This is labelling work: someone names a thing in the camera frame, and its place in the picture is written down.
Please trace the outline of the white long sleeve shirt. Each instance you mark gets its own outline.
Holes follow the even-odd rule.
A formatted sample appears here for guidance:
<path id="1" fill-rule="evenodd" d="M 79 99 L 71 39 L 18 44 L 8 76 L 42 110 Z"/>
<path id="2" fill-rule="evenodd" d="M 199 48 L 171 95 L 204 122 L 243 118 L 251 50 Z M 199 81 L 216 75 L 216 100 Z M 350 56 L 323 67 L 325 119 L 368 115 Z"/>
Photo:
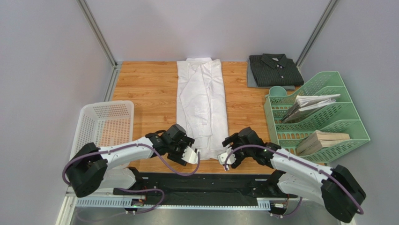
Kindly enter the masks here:
<path id="1" fill-rule="evenodd" d="M 176 122 L 195 140 L 202 160 L 217 159 L 229 136 L 222 63 L 187 58 L 177 61 L 177 75 Z"/>

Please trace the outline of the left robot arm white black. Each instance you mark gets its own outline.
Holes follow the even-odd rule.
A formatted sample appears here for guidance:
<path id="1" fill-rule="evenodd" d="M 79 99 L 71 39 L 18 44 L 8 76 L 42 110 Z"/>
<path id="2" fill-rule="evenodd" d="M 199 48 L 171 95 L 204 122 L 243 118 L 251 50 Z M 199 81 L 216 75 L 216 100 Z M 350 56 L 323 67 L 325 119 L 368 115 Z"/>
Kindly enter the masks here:
<path id="1" fill-rule="evenodd" d="M 101 188 L 122 188 L 125 191 L 136 182 L 134 173 L 127 169 L 122 171 L 122 175 L 116 175 L 111 172 L 113 169 L 132 161 L 158 157 L 175 173 L 176 170 L 163 159 L 163 155 L 183 166 L 199 166 L 200 151 L 193 148 L 194 142 L 179 124 L 120 145 L 97 147 L 89 142 L 65 165 L 62 179 L 79 198 Z"/>

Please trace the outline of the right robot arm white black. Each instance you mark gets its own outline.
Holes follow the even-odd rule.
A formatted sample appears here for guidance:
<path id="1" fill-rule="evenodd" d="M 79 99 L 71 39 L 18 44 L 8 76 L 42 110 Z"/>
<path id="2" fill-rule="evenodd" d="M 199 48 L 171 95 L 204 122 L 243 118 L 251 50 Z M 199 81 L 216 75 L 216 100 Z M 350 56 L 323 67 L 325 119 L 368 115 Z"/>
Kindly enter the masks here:
<path id="1" fill-rule="evenodd" d="M 219 155 L 225 170 L 237 168 L 246 158 L 274 169 L 268 179 L 273 188 L 287 195 L 314 201 L 337 220 L 349 223 L 364 214 L 366 193 L 344 166 L 329 167 L 310 162 L 273 142 L 264 142 L 250 127 L 226 137 L 227 150 Z"/>

